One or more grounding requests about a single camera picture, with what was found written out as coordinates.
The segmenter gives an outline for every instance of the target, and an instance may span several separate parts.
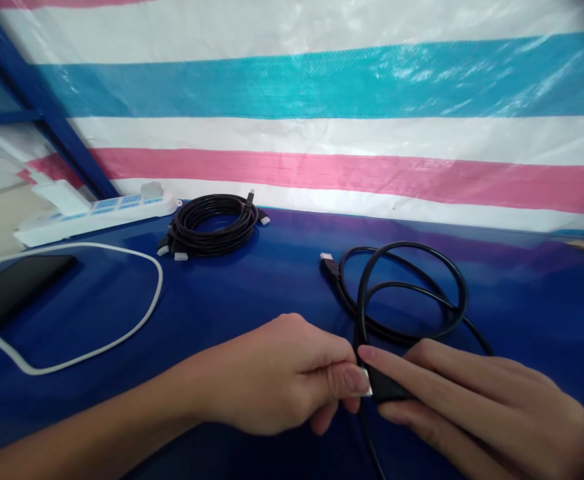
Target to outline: pink stripe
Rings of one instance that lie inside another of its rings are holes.
[[[78,189],[83,186],[83,181],[79,176],[68,166],[68,164],[63,160],[62,156],[58,153],[49,155],[44,158],[32,160],[27,163],[34,170],[45,173],[52,180],[65,179],[74,188]],[[34,183],[30,178],[30,174],[27,170],[22,170],[18,173],[20,178],[24,179],[28,183]]]
[[[152,0],[0,0],[2,9],[35,10],[43,7],[95,8]]]
[[[584,213],[584,167],[194,149],[94,149],[92,153],[112,179],[234,181]],[[46,163],[47,158],[36,162]]]

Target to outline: person's left hand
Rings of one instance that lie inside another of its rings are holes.
[[[192,381],[189,372],[200,372]],[[356,365],[350,343],[306,322],[296,313],[178,364],[169,372],[189,377],[199,419],[248,433],[274,435],[310,419],[326,432],[341,400],[351,413],[369,382]]]

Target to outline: blue metal frame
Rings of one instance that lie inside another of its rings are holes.
[[[0,124],[32,121],[98,199],[119,193],[90,154],[62,107],[0,26],[0,84],[23,109],[0,113]]]

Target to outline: finger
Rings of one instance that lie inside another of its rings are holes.
[[[342,399],[341,403],[345,407],[348,412],[352,415],[356,415],[359,411],[359,407],[361,406],[361,398],[360,397],[350,397],[347,399]]]
[[[332,423],[332,419],[339,408],[337,400],[322,406],[310,417],[310,428],[318,436],[322,436]]]
[[[303,381],[311,411],[334,400],[360,397],[370,386],[363,369],[348,362],[306,373]]]
[[[384,403],[379,413],[390,422],[408,426],[470,480],[516,478],[460,428],[420,402]]]
[[[359,356],[416,398],[502,451],[516,451],[531,430],[522,414],[390,352],[362,345]]]
[[[321,330],[308,323],[308,341],[306,342],[308,362],[304,371],[312,371],[333,363],[356,363],[354,349],[348,340],[330,332]]]
[[[481,355],[426,339],[410,348],[404,359],[504,405],[529,403],[530,378]]]
[[[525,365],[523,365],[522,363],[519,363],[515,360],[510,360],[510,359],[503,358],[503,357],[486,357],[485,359],[489,362],[494,363],[495,365],[497,365],[500,368],[508,370],[512,373],[516,373],[524,378],[527,378],[529,380],[534,380],[534,381],[539,382],[543,385],[546,385],[554,390],[559,390],[559,391],[561,390],[559,388],[559,386],[556,383],[554,383],[554,380],[552,380],[550,377],[547,377],[546,375],[542,374],[540,371],[528,368]]]

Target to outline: fingernail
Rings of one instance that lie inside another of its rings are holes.
[[[348,391],[352,393],[364,393],[367,391],[367,379],[365,374],[354,367],[343,372],[343,381]]]
[[[359,356],[362,360],[372,360],[377,356],[377,350],[372,345],[362,345],[359,347]]]

